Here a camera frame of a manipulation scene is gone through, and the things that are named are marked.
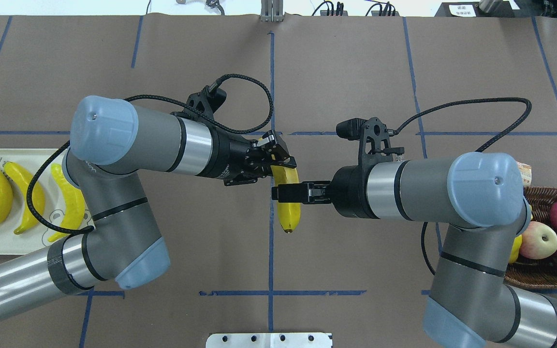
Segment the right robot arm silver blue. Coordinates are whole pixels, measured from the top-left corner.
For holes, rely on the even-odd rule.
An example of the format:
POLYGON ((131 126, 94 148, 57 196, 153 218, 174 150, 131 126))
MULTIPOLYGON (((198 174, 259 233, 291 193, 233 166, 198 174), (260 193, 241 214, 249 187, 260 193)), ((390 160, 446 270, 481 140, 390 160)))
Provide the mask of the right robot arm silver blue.
POLYGON ((278 184, 281 203, 331 203, 348 218, 448 223, 427 298, 424 331, 445 348, 557 348, 557 299, 504 282, 531 208, 505 153, 396 161, 362 155, 331 181, 278 184))

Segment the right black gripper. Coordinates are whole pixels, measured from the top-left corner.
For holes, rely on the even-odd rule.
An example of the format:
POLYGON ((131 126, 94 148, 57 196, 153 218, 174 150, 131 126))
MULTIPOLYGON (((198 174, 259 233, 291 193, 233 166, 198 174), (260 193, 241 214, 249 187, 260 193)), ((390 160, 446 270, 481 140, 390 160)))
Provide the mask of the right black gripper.
POLYGON ((373 168, 374 165, 342 167, 334 174, 331 183, 303 181, 278 184, 271 189, 271 199, 279 203, 332 203, 341 216, 377 219, 366 193, 368 177, 373 168))

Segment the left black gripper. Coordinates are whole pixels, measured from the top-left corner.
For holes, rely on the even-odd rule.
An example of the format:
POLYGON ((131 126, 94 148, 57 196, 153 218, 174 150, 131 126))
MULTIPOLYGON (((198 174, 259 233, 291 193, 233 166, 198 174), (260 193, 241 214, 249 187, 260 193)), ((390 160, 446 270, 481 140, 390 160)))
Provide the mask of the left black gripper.
POLYGON ((291 159, 287 144, 274 130, 268 130, 253 143, 221 129, 212 129, 211 135, 211 178, 222 180, 226 187, 256 183, 266 176, 274 177, 275 183, 300 182, 296 161, 291 159), (258 167, 249 164, 246 157, 250 150, 267 163, 258 167))

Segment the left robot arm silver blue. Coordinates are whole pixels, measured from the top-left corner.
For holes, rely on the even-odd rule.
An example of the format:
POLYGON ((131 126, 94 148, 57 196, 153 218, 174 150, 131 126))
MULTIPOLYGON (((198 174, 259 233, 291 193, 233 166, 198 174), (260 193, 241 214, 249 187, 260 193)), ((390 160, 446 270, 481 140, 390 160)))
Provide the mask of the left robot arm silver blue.
POLYGON ((92 225, 51 246, 0 264, 0 321, 113 279, 124 290, 143 286, 171 262, 139 170, 256 183, 271 168, 296 167, 272 130, 259 140, 251 130, 214 120, 225 101, 219 90, 187 102, 157 95, 122 99, 88 96, 77 107, 66 179, 82 191, 92 225))

